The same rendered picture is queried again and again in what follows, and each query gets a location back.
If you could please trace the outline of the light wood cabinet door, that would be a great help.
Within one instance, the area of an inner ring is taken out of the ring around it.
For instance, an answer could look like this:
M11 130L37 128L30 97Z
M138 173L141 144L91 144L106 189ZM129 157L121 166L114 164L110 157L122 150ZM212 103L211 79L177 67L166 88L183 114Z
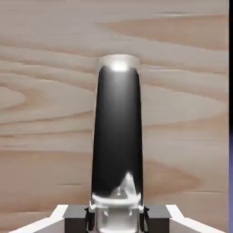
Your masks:
M229 0L0 0L0 233L87 204L96 62L141 61L144 197L227 232Z

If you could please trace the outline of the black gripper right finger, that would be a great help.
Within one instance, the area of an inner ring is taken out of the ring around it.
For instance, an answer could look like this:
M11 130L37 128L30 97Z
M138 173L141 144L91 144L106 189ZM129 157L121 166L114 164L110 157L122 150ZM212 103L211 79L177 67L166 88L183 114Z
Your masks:
M142 233L225 233L185 217L177 205L150 205L140 217Z

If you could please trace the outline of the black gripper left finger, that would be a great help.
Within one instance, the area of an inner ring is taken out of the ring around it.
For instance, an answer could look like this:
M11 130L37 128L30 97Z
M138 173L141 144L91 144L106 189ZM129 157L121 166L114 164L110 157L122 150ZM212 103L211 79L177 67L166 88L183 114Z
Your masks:
M87 205L57 205L48 218L8 233L92 233L87 224Z

